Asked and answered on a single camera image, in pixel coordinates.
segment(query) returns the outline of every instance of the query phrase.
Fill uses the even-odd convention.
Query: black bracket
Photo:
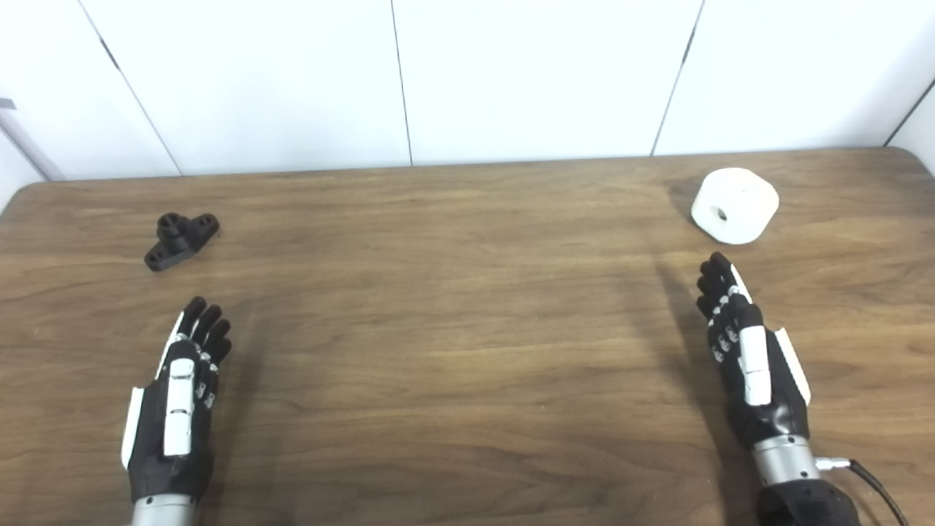
[[[167,213],[156,222],[159,242],[146,253],[143,261],[154,272],[178,265],[197,254],[220,226],[218,218],[210,213],[195,219],[174,212]]]

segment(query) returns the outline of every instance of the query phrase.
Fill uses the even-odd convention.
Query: wooden table
[[[783,200],[746,246],[687,217],[731,165]],[[153,273],[169,211],[222,231]],[[130,387],[198,294],[235,346],[206,524],[755,524],[694,305],[718,249],[792,335],[816,453],[935,524],[935,181],[896,149],[27,187],[0,219],[0,523],[129,520]]]

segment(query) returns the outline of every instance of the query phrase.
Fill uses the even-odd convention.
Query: silver cylindrical wrist
[[[166,493],[139,499],[133,507],[132,526],[193,526],[194,498]]]
[[[821,478],[809,441],[803,436],[789,434],[769,438],[754,444],[753,451],[764,486]]]

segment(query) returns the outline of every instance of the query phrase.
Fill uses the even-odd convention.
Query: white cylindrical object
[[[721,168],[701,183],[692,219],[722,243],[744,244],[763,233],[778,209],[772,184],[746,168]]]

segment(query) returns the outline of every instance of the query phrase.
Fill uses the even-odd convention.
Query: white wall
[[[935,174],[935,89],[922,99],[889,144],[915,153],[928,171]]]
[[[0,124],[53,179],[179,175],[76,0],[0,6]]]
[[[396,0],[416,165],[649,155],[700,0]]]
[[[707,0],[655,153],[882,146],[933,51],[935,2]]]
[[[38,172],[13,145],[3,129],[0,129],[0,210],[6,207],[17,190],[29,183],[40,181],[42,178]]]
[[[84,0],[185,175],[407,166],[388,0]]]
[[[882,146],[935,78],[935,2],[699,5],[4,0],[0,124],[53,179]]]

